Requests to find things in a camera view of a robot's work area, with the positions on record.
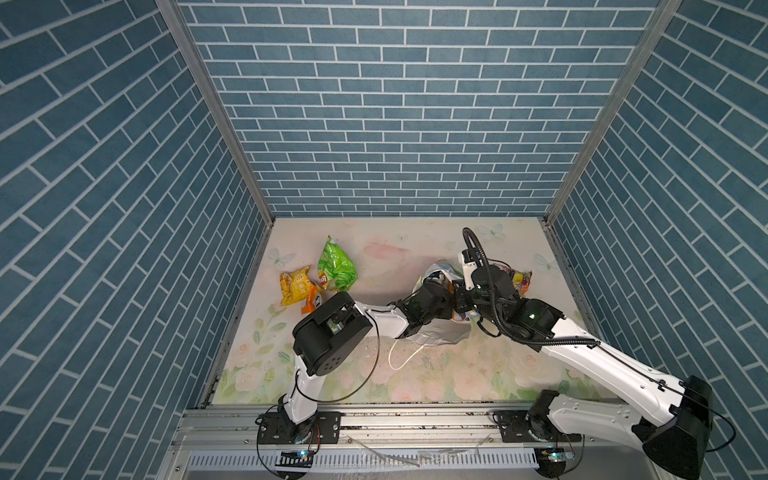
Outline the Fox's fruits candy bag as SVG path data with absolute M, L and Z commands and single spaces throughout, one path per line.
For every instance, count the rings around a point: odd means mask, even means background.
M 531 285 L 533 272 L 512 270 L 511 276 L 514 288 L 521 297 L 525 297 Z

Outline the green floral paper bag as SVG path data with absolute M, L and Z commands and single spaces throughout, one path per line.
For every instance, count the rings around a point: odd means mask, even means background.
M 389 367 L 399 371 L 425 347 L 455 345 L 466 340 L 471 333 L 471 324 L 480 318 L 474 310 L 455 310 L 455 283 L 463 283 L 463 276 L 449 260 L 441 259 L 431 264 L 416 282 L 412 293 L 402 300 L 404 313 L 416 315 L 420 324 L 409 327 L 405 336 L 417 346 L 399 366 L 392 364 L 392 354 L 399 341 L 396 339 L 387 357 Z

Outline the green snack bag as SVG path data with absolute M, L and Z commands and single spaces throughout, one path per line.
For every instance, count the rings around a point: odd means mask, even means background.
M 346 252 L 329 236 L 317 262 L 321 287 L 348 291 L 357 281 L 357 269 Z

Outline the orange Fox's candy bag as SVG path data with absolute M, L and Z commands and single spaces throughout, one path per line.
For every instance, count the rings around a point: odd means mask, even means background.
M 305 303 L 301 309 L 301 313 L 303 315 L 310 315 L 322 305 L 322 302 L 322 289 L 316 284 L 312 284 L 309 288 Z

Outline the yellow snack bag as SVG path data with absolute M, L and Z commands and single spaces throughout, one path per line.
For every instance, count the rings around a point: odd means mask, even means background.
M 306 299 L 315 288 L 309 278 L 311 267 L 305 266 L 293 272 L 281 272 L 279 285 L 281 289 L 281 305 L 289 306 Z

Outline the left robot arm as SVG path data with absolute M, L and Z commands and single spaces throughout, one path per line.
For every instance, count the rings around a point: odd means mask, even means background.
M 388 306 L 355 301 L 347 292 L 330 297 L 293 329 L 294 379 L 281 401 L 281 415 L 299 425 L 314 417 L 324 401 L 324 377 L 338 368 L 368 335 L 376 339 L 408 338 L 435 319 L 449 320 L 454 292 L 436 278 L 427 278 L 404 299 Z

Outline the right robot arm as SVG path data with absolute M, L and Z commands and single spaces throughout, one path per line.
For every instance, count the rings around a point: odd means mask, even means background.
M 535 438 L 597 437 L 644 452 L 676 477 L 700 477 L 713 423 L 705 380 L 681 380 L 633 359 L 551 305 L 521 297 L 510 273 L 493 264 L 468 261 L 462 274 L 464 303 L 500 335 L 563 362 L 619 399 L 601 403 L 544 390 L 527 414 Z

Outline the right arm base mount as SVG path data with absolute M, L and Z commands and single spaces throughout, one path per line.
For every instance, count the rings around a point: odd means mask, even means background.
M 566 445 L 580 442 L 580 434 L 563 434 L 556 430 L 549 420 L 534 421 L 524 410 L 495 410 L 490 415 L 498 427 L 503 443 L 549 442 Z

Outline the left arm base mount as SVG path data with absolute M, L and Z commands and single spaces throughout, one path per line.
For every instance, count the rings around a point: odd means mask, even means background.
M 258 442 L 266 445 L 337 444 L 342 415 L 317 412 L 308 420 L 294 423 L 283 410 L 265 412 L 259 419 Z

